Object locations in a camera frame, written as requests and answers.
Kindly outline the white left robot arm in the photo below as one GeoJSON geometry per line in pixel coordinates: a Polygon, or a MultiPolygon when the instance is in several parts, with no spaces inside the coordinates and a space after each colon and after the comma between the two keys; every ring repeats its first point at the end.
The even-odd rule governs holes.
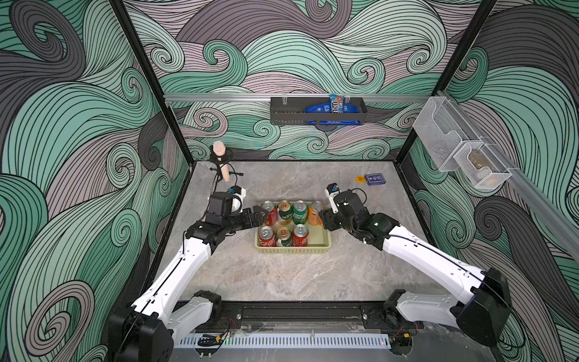
{"type": "Polygon", "coordinates": [[[109,319],[112,361],[167,361],[173,348],[203,324],[222,320],[220,296],[197,292],[180,306],[179,298],[200,267],[228,235],[260,227],[268,213],[260,206],[207,214],[185,232],[181,249],[146,292],[109,319]]]}

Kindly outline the green sprite can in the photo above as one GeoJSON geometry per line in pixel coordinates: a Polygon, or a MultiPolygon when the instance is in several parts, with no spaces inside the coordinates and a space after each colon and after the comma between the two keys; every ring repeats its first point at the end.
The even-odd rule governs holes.
{"type": "Polygon", "coordinates": [[[292,220],[295,225],[307,223],[308,205],[304,201],[296,201],[293,203],[292,220]]]}

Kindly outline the green gold-top tea can back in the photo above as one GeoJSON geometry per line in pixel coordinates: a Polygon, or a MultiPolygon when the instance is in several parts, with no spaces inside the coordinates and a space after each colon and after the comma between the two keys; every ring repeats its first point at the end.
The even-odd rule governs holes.
{"type": "Polygon", "coordinates": [[[293,221],[293,207],[287,200],[281,201],[277,206],[278,222],[282,226],[286,226],[293,221]]]}

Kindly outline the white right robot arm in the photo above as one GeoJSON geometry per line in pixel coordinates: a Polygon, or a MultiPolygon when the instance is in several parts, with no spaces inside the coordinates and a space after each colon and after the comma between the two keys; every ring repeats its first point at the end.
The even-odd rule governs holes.
{"type": "Polygon", "coordinates": [[[446,290],[445,295],[413,294],[399,289],[384,303],[384,312],[400,323],[429,322],[461,330],[487,347],[495,347],[511,315],[508,280],[496,268],[486,271],[449,256],[411,233],[397,220],[348,205],[321,212],[324,228],[345,229],[364,244],[417,268],[446,290]]]}

